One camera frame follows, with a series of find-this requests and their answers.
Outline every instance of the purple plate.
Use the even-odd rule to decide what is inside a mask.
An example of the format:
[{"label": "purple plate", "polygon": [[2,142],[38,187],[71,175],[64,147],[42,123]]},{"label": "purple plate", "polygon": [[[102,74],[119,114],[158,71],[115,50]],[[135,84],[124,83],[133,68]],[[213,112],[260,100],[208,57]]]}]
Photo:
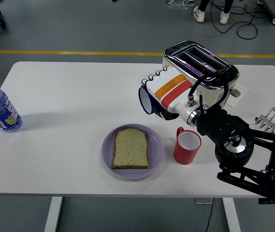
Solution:
[{"label": "purple plate", "polygon": [[[116,133],[126,128],[135,128],[146,133],[150,169],[112,169]],[[102,156],[106,166],[117,175],[130,180],[142,179],[153,174],[159,168],[163,158],[163,143],[160,137],[152,129],[140,124],[126,124],[117,127],[107,135],[102,145]]]}]

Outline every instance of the toaster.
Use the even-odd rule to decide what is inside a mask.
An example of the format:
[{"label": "toaster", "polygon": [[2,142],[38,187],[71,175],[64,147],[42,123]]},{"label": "toaster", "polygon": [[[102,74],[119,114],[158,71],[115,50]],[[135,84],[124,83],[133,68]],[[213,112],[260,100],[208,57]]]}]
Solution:
[{"label": "toaster", "polygon": [[[196,94],[202,94],[203,101],[208,106],[221,99],[224,94],[224,82],[228,83],[230,93],[239,77],[235,66],[193,41],[183,41],[165,50],[162,68],[167,66],[179,70],[192,84],[207,75],[197,87]],[[229,94],[221,106],[226,103],[228,96]]]}]

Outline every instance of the white table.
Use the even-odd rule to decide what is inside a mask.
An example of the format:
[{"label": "white table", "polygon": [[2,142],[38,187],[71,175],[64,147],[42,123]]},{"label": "white table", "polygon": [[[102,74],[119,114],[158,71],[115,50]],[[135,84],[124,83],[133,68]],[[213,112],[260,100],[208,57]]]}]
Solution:
[{"label": "white table", "polygon": [[[254,118],[275,106],[275,67],[237,68],[238,82],[249,91],[234,108],[225,109],[255,128]],[[181,118],[164,121],[144,113],[137,93],[140,82],[160,69],[161,64],[16,63],[1,88],[22,116],[23,126],[14,133],[0,130],[0,194],[259,197],[216,178],[221,170],[214,144],[205,136],[192,164],[174,160],[176,129],[196,128]],[[108,133],[131,123],[153,129],[164,144],[160,168],[139,181],[112,173],[101,155]],[[262,170],[269,157],[268,150],[255,147],[246,167]],[[230,203],[224,201],[225,207]],[[55,213],[49,214],[46,231],[55,229],[60,205],[61,198],[53,198],[50,212]],[[237,219],[234,206],[232,211],[227,214],[232,215],[229,226]]]}]

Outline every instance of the red mug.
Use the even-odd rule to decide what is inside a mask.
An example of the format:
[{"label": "red mug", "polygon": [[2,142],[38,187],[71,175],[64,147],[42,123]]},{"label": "red mug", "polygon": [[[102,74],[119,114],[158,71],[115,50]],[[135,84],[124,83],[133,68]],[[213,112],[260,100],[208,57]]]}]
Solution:
[{"label": "red mug", "polygon": [[201,146],[200,136],[192,130],[178,127],[173,156],[180,164],[190,164]]}]

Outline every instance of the white sneaker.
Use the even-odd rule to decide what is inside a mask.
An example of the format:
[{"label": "white sneaker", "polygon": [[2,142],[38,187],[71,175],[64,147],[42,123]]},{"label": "white sneaker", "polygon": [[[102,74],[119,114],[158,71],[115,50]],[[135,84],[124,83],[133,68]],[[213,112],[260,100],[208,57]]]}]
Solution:
[{"label": "white sneaker", "polygon": [[222,11],[220,13],[220,23],[221,24],[227,24],[227,21],[228,21],[228,18],[229,18],[229,14],[230,14],[230,12],[226,14],[226,13],[224,13],[224,11]]},{"label": "white sneaker", "polygon": [[205,13],[203,11],[199,10],[198,8],[199,7],[197,6],[194,9],[194,17],[195,17],[195,19],[197,20],[198,23],[203,23],[204,22]]}]

